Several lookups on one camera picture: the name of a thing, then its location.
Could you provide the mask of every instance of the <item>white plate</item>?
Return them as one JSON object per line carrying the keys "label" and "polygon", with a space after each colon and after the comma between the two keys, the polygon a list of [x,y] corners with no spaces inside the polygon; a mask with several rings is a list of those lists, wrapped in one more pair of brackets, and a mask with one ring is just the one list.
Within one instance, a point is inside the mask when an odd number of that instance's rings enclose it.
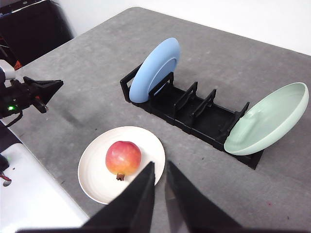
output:
{"label": "white plate", "polygon": [[[131,141],[141,151],[138,171],[118,181],[110,173],[105,159],[108,148],[116,141]],[[160,140],[150,131],[134,126],[124,126],[109,130],[94,139],[81,156],[78,179],[83,191],[93,200],[109,204],[150,162],[155,163],[155,184],[159,181],[165,165],[165,153]]]}

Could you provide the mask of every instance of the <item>black dish rack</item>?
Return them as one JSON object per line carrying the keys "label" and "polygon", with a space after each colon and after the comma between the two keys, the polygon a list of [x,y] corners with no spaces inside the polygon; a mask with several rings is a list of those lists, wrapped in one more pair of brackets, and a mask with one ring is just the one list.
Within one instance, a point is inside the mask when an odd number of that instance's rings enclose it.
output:
{"label": "black dish rack", "polygon": [[[196,96],[198,82],[194,82],[187,91],[181,90],[173,85],[174,74],[171,72],[149,92],[147,102],[134,103],[130,101],[130,87],[127,83],[135,77],[140,66],[120,81],[125,100],[226,152],[225,140],[234,125],[245,114],[249,102],[240,112],[228,110],[214,103],[216,89],[202,99]],[[226,153],[255,169],[263,150],[245,156]]]}

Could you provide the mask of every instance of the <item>red wire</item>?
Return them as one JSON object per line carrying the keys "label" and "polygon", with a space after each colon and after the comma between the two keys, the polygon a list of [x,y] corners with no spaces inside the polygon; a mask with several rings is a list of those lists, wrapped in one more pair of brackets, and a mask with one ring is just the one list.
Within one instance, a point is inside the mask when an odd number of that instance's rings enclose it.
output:
{"label": "red wire", "polygon": [[10,178],[4,175],[3,171],[0,173],[0,177],[6,181],[12,181]]}

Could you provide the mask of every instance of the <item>table surface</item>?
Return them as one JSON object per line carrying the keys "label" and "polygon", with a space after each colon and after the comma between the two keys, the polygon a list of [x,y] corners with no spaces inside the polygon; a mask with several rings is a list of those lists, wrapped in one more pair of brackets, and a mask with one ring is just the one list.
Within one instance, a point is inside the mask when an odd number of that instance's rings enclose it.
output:
{"label": "table surface", "polygon": [[[310,107],[252,170],[124,100],[120,79],[168,37],[181,46],[175,85],[187,89],[198,81],[202,98],[217,88],[215,102],[231,110],[241,110],[247,101],[252,107],[289,83],[311,87],[310,56],[130,8],[17,71],[19,79],[61,79],[64,86],[49,102],[48,113],[31,107],[11,130],[89,216],[103,205],[80,188],[79,159],[100,134],[131,125],[153,132],[166,159],[243,226],[311,230]],[[151,232],[169,231],[165,182],[164,172],[155,188]]]}

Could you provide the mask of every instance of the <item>white wall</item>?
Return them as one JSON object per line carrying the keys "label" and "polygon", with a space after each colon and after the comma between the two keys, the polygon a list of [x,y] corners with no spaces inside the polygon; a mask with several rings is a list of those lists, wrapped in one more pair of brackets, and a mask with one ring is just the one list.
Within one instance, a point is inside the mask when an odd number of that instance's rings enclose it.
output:
{"label": "white wall", "polygon": [[311,0],[58,0],[75,35],[140,6],[311,55]]}

